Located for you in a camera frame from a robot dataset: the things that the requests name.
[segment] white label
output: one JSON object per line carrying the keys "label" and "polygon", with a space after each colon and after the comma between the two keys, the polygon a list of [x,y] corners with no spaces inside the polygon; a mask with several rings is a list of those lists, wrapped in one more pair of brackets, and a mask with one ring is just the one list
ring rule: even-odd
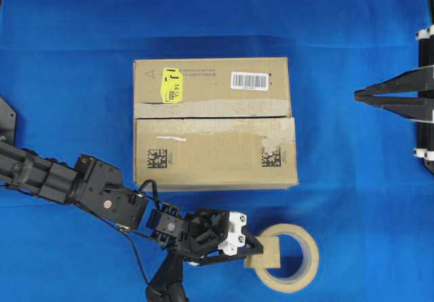
{"label": "white label", "polygon": [[269,90],[269,74],[233,72],[231,88],[233,90]]}

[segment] screw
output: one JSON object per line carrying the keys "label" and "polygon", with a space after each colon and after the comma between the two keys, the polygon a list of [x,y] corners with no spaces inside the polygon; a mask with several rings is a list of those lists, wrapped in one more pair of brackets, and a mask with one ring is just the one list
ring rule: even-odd
{"label": "screw", "polygon": [[106,208],[106,209],[111,208],[112,205],[113,205],[113,203],[111,202],[111,200],[106,200],[104,202],[104,208]]}

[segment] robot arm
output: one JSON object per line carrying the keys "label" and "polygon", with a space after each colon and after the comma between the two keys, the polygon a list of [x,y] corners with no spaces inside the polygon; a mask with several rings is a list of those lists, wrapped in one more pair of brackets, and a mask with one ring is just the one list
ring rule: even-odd
{"label": "robot arm", "polygon": [[[0,99],[0,108],[2,104],[5,102]],[[7,111],[0,119],[12,113]],[[80,155],[74,168],[56,159],[41,158],[33,151],[13,146],[14,125],[6,131],[2,124],[0,120],[0,181],[6,189],[76,205],[129,240],[129,234],[137,234],[167,250],[165,261],[148,283],[149,302],[188,301],[182,287],[183,261],[209,265],[264,252],[262,244],[245,227],[244,214],[199,209],[182,216],[179,206],[159,201],[155,181],[147,180],[139,190],[133,190],[123,186],[118,168],[95,157]],[[152,186],[152,197],[143,192],[148,185]],[[136,230],[149,202],[155,205],[146,222],[151,235],[144,235]]]}

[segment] masking tape roll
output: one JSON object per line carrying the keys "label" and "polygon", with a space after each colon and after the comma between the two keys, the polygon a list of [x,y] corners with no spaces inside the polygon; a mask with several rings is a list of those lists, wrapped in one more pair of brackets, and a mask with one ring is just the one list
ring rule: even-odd
{"label": "masking tape roll", "polygon": [[303,262],[300,269],[288,278],[272,276],[265,268],[255,268],[259,279],[272,290],[282,293],[293,293],[309,285],[317,274],[319,251],[314,239],[300,226],[293,224],[277,224],[265,229],[260,236],[288,235],[301,246]]}

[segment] box flap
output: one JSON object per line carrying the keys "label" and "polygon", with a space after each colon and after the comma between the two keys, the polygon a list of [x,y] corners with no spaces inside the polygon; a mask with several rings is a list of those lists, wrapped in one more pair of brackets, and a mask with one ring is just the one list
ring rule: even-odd
{"label": "box flap", "polygon": [[[164,68],[177,69],[182,74],[181,102],[163,104]],[[264,86],[262,81],[252,82],[253,90],[238,89],[232,86],[236,79],[233,73],[264,75],[267,90],[257,90]],[[135,119],[257,116],[291,116],[287,58],[136,60],[134,63]]]}
{"label": "box flap", "polygon": [[298,183],[294,119],[139,119],[137,183],[179,190]]}

